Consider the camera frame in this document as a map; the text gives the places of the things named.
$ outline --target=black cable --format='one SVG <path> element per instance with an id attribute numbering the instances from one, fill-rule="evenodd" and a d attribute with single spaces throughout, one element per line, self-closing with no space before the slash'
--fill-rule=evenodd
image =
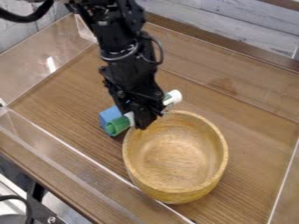
<path id="1" fill-rule="evenodd" d="M 0 7 L 0 18 L 15 22 L 15 23 L 30 23 L 38 20 L 53 5 L 53 0 L 45 0 L 37 10 L 27 16 L 19 16 L 13 14 L 10 11 Z"/>
<path id="2" fill-rule="evenodd" d="M 25 209 L 25 216 L 26 216 L 25 224 L 30 224 L 31 218 L 33 218 L 33 210 L 27 201 L 17 195 L 0 196 L 0 202 L 3 200 L 19 200 L 25 204 L 25 208 L 26 208 Z"/>

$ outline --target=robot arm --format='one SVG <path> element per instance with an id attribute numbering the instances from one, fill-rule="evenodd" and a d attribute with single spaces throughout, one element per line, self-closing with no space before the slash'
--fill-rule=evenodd
<path id="1" fill-rule="evenodd" d="M 53 0 L 42 2 L 38 10 L 19 17 L 0 10 L 0 18 L 14 22 L 37 20 L 50 8 Z M 106 65 L 98 69 L 103 85 L 122 114 L 133 112 L 134 126 L 145 129 L 164 110 L 164 92 L 154 82 L 157 66 L 164 55 L 158 41 L 144 31 L 144 9 L 134 0 L 67 0 L 62 1 L 71 12 L 79 14 L 99 45 L 99 57 Z M 153 43 L 160 50 L 154 57 Z"/>

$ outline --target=blue block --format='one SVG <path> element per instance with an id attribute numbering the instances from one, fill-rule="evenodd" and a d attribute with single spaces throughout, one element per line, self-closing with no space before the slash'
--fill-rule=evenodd
<path id="1" fill-rule="evenodd" d="M 107 108 L 106 110 L 101 111 L 98 113 L 98 120 L 99 120 L 99 126 L 102 129 L 105 129 L 106 124 L 117 119 L 121 116 L 121 113 L 117 109 L 117 106 L 113 106 L 110 108 Z"/>

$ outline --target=wooden bowl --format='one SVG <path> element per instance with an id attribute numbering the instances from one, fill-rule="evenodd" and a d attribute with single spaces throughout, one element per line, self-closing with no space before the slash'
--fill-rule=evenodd
<path id="1" fill-rule="evenodd" d="M 228 146 L 205 118 L 172 111 L 145 130 L 126 132 L 122 155 L 138 189 L 166 204 L 181 204 L 202 197 L 218 183 Z"/>

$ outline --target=bowl rim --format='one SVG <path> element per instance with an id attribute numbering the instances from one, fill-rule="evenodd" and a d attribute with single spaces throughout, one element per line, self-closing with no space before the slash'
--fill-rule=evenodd
<path id="1" fill-rule="evenodd" d="M 194 185 L 192 187 L 188 188 L 172 188 L 169 189 L 168 187 L 153 187 L 150 186 L 150 184 L 148 184 L 146 180 L 144 178 L 141 178 L 141 176 L 138 175 L 138 172 L 136 171 L 134 167 L 132 166 L 129 159 L 128 159 L 128 139 L 132 135 L 132 132 L 134 131 L 134 128 L 130 128 L 129 131 L 125 133 L 125 139 L 124 139 L 124 143 L 122 143 L 122 159 L 124 159 L 124 163 L 125 163 L 125 168 L 128 170 L 128 172 L 130 172 L 130 175 L 133 176 L 133 178 L 141 182 L 142 185 L 145 185 L 146 187 L 154 189 L 156 191 L 164 192 L 164 193 L 189 193 L 189 192 L 197 192 L 198 190 L 204 189 L 206 186 L 212 185 L 221 177 L 222 172 L 225 170 L 226 164 L 228 164 L 228 159 L 229 159 L 229 153 L 228 153 L 228 144 L 225 141 L 224 136 L 220 133 L 218 128 L 214 126 L 214 124 L 202 116 L 193 114 L 192 112 L 188 111 L 181 111 L 181 110 L 172 110 L 169 112 L 166 112 L 166 114 L 184 114 L 186 116 L 193 116 L 194 118 L 200 119 L 202 122 L 205 122 L 209 127 L 213 129 L 221 146 L 222 146 L 222 157 L 221 157 L 221 161 L 220 161 L 220 166 L 218 169 L 216 171 L 216 173 L 212 175 L 212 177 L 209 179 L 206 179 L 202 183 L 200 183 L 198 185 Z"/>

